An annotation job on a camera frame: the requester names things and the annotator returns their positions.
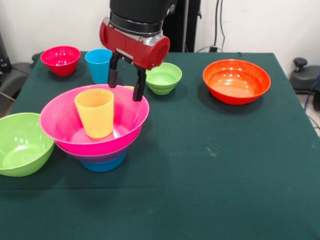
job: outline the bowl rim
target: bowl rim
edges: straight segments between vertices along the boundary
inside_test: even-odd
[[[178,71],[179,71],[179,77],[177,78],[177,80],[176,81],[174,81],[174,82],[172,82],[172,83],[170,83],[170,84],[166,84],[166,85],[159,85],[159,84],[154,84],[153,82],[150,82],[150,81],[148,81],[148,75],[152,75],[152,73],[151,73],[151,71],[152,71],[152,69],[151,70],[148,70],[145,74],[146,74],[146,79],[145,79],[145,82],[147,83],[147,84],[151,84],[151,85],[154,85],[154,86],[170,86],[170,85],[177,85],[178,84],[178,82],[182,79],[182,76],[183,76],[183,72],[182,72],[182,70],[181,70],[181,68],[180,67],[178,67],[177,65],[175,65],[175,64],[173,64],[173,63],[171,63],[171,62],[166,62],[166,61],[164,61],[164,62],[162,62],[161,63],[161,65],[162,64],[164,64],[164,65],[169,65],[169,66],[171,66],[171,67],[174,67],[175,69],[177,69]]]
[[[84,90],[87,89],[87,90],[88,90],[88,89],[92,89],[92,88],[103,88],[103,87],[105,87],[105,86],[107,86],[107,84],[90,84],[90,85],[85,85],[85,86],[79,86],[79,87],[70,89],[70,90],[68,90],[68,91],[62,92],[61,94],[59,94],[59,95],[56,96],[55,98],[51,99],[51,100],[44,106],[44,108],[42,109],[42,111],[41,111],[41,113],[40,113],[39,123],[40,123],[40,127],[41,127],[42,131],[43,131],[45,134],[47,134],[50,138],[52,138],[52,139],[54,139],[55,141],[58,141],[58,142],[60,142],[60,143],[64,143],[64,144],[68,144],[68,145],[73,145],[73,146],[77,146],[77,145],[86,146],[86,145],[105,144],[105,143],[111,142],[111,141],[113,141],[113,140],[117,140],[117,139],[123,138],[124,136],[127,136],[127,135],[131,134],[132,132],[136,131],[138,128],[141,128],[142,125],[144,124],[144,122],[147,120],[147,118],[148,118],[148,116],[149,116],[149,113],[150,113],[150,105],[149,105],[149,102],[148,102],[148,100],[146,99],[145,96],[142,96],[142,99],[145,100],[145,102],[146,102],[146,107],[147,107],[147,111],[146,111],[146,112],[147,112],[147,113],[146,113],[145,117],[143,118],[143,120],[141,121],[141,125],[140,125],[140,126],[136,126],[134,129],[130,130],[129,132],[127,132],[127,133],[124,134],[124,135],[121,135],[121,136],[118,137],[118,138],[110,139],[110,140],[107,140],[107,141],[106,141],[106,140],[100,140],[100,141],[97,141],[97,142],[94,142],[94,143],[92,143],[92,142],[77,142],[77,143],[75,143],[75,142],[70,142],[70,141],[58,139],[58,138],[56,138],[55,136],[50,135],[49,133],[47,133],[47,132],[44,130],[43,125],[42,125],[42,121],[41,121],[41,118],[42,118],[42,116],[43,116],[43,112],[45,111],[46,108],[48,108],[49,104],[50,104],[51,102],[53,102],[55,99],[57,99],[57,98],[60,97],[61,95],[67,94],[67,93],[69,93],[69,92],[75,92],[75,91],[77,91],[77,90],[79,90],[79,89],[84,89]],[[116,88],[117,88],[117,87],[120,87],[120,88],[125,89],[125,91],[127,91],[127,92],[130,93],[130,94],[133,93],[133,92],[132,92],[132,89],[127,88],[127,87],[125,87],[125,86],[117,85]]]
[[[71,62],[69,62],[69,63],[67,63],[67,64],[65,64],[65,65],[60,65],[60,66],[59,66],[59,65],[57,66],[57,65],[54,65],[54,64],[46,63],[46,62],[44,61],[44,59],[43,59],[44,54],[47,53],[48,51],[50,51],[50,50],[52,50],[52,49],[56,49],[56,48],[72,48],[72,49],[75,49],[75,50],[77,50],[77,52],[78,52],[78,57],[77,57],[75,60],[73,60],[73,61],[71,61]],[[41,61],[43,62],[43,64],[45,64],[45,65],[47,65],[47,66],[51,66],[51,67],[62,67],[62,66],[68,66],[68,65],[70,65],[70,64],[73,64],[73,63],[79,61],[80,57],[81,57],[81,51],[80,51],[78,48],[76,48],[75,46],[61,45],[61,46],[53,46],[53,47],[48,48],[47,50],[43,51],[43,53],[41,54],[41,57],[40,57],[40,58],[41,58]]]
[[[36,113],[36,112],[19,112],[19,113],[14,113],[14,114],[10,114],[8,116],[4,116],[2,118],[0,118],[0,120],[2,119],[6,119],[6,118],[10,118],[12,116],[18,116],[18,115],[35,115],[35,116],[38,116],[38,122],[39,122],[39,119],[40,119],[40,114],[39,113]],[[16,166],[16,167],[10,167],[10,168],[3,168],[3,167],[0,167],[0,171],[8,171],[8,170],[16,170],[16,169],[20,169],[20,168],[23,168],[25,166],[28,166],[32,163],[34,163],[35,161],[39,160],[40,158],[42,158],[44,155],[46,155],[49,151],[51,151],[51,149],[54,148],[55,146],[55,141],[49,136],[47,135],[43,130],[42,128],[40,127],[41,131],[48,137],[49,140],[51,140],[51,144],[50,144],[50,147],[41,155],[39,156],[38,158],[34,159],[33,161],[30,161],[28,163],[25,163],[23,165],[19,165],[19,166]]]
[[[210,86],[208,85],[208,83],[207,83],[207,81],[206,81],[206,79],[205,79],[205,72],[206,72],[206,70],[207,70],[210,66],[212,66],[213,64],[221,63],[221,62],[226,62],[226,61],[243,62],[243,63],[250,64],[250,65],[252,65],[252,66],[255,67],[255,68],[260,69],[262,72],[264,72],[264,73],[267,75],[267,79],[268,79],[268,86],[267,86],[267,88],[266,88],[264,91],[262,91],[261,93],[255,94],[255,95],[253,95],[253,96],[234,96],[234,95],[232,96],[232,95],[229,95],[229,94],[221,93],[221,92],[213,89],[212,87],[210,87]],[[233,58],[231,58],[231,59],[222,59],[222,60],[218,60],[218,61],[214,61],[214,62],[210,63],[210,64],[209,64],[208,66],[206,66],[205,69],[203,70],[202,79],[203,79],[205,85],[206,85],[210,90],[213,90],[213,91],[215,91],[215,92],[217,92],[217,93],[219,93],[219,94],[221,94],[221,95],[224,95],[224,96],[227,96],[227,97],[230,97],[230,98],[235,98],[235,99],[257,98],[257,97],[260,97],[260,96],[264,95],[264,94],[270,89],[270,87],[271,87],[271,78],[270,78],[269,74],[267,73],[267,71],[265,71],[262,67],[254,64],[254,63],[252,63],[252,62],[250,62],[250,61],[245,61],[245,60],[240,60],[240,59],[233,59]]]
[[[134,139],[133,139],[131,142],[129,142],[126,146],[120,148],[119,150],[113,151],[113,152],[109,152],[109,153],[105,153],[105,154],[99,154],[99,155],[80,155],[80,154],[72,153],[72,152],[70,152],[70,151],[68,151],[68,150],[65,150],[62,146],[60,146],[60,144],[59,144],[58,142],[55,142],[55,144],[58,146],[59,149],[61,149],[61,150],[62,150],[63,152],[65,152],[66,154],[69,154],[69,155],[72,155],[72,156],[77,156],[77,157],[86,157],[86,158],[93,157],[93,158],[97,158],[97,157],[103,157],[103,156],[105,156],[105,155],[115,154],[115,153],[117,153],[117,152],[122,151],[122,150],[125,149],[128,145],[131,145],[131,144],[133,144],[133,143],[136,141],[136,139],[138,138],[140,132],[141,132],[141,129],[139,130],[139,132],[136,134],[136,136],[134,137]]]

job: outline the bowl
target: bowl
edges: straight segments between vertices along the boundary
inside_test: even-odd
[[[88,170],[96,173],[105,173],[116,169],[125,160],[127,153],[106,162],[81,162],[81,164]]]
[[[163,62],[160,66],[146,71],[146,85],[158,95],[170,93],[182,77],[182,71],[172,63]]]
[[[211,63],[203,71],[203,79],[213,96],[230,105],[251,103],[271,85],[269,75],[261,67],[236,59]]]
[[[114,94],[113,131],[104,138],[87,136],[77,112],[74,99],[88,89],[107,89]],[[64,150],[85,156],[105,155],[118,151],[131,143],[149,114],[145,97],[133,101],[133,91],[125,86],[110,88],[107,84],[78,87],[52,99],[41,111],[40,126]]]
[[[39,126],[38,113],[0,118],[0,174],[24,177],[37,172],[49,159],[55,142]]]
[[[72,74],[78,65],[81,52],[73,46],[56,46],[41,54],[41,61],[54,74],[65,77]]]
[[[85,162],[85,163],[103,163],[103,162],[107,162],[107,161],[111,161],[115,158],[120,157],[121,155],[123,155],[124,153],[126,153],[130,146],[134,143],[134,141],[137,139],[139,133],[136,135],[136,137],[132,140],[132,142],[130,142],[127,146],[114,151],[114,152],[110,152],[107,154],[102,154],[102,155],[92,155],[92,156],[86,156],[86,155],[79,155],[79,154],[73,154],[67,150],[65,150],[62,146],[59,145],[59,143],[55,143],[63,152],[65,152],[66,154],[68,154],[70,157],[79,160],[80,162]]]

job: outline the blue cup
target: blue cup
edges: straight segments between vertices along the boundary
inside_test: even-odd
[[[90,73],[95,84],[107,84],[109,77],[110,59],[112,51],[109,49],[95,49],[85,55]]]
[[[125,160],[127,155],[127,152],[123,153],[122,155],[109,160],[105,162],[84,162],[82,161],[81,164],[88,170],[96,173],[105,173],[109,172],[113,169],[116,169],[117,167],[122,164],[122,162]]]

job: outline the blue bowl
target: blue bowl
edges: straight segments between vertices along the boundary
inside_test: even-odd
[[[105,173],[105,172],[109,172],[113,169],[116,169],[117,167],[120,166],[120,164],[122,164],[122,162],[125,160],[127,155],[127,152],[123,153],[122,155],[109,160],[109,161],[105,161],[105,162],[85,162],[82,161],[82,165],[92,171],[92,172],[96,172],[96,173]]]

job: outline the yellow cup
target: yellow cup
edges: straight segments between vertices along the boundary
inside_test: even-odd
[[[94,88],[79,93],[74,98],[85,133],[93,139],[101,139],[114,128],[114,94],[103,88]]]

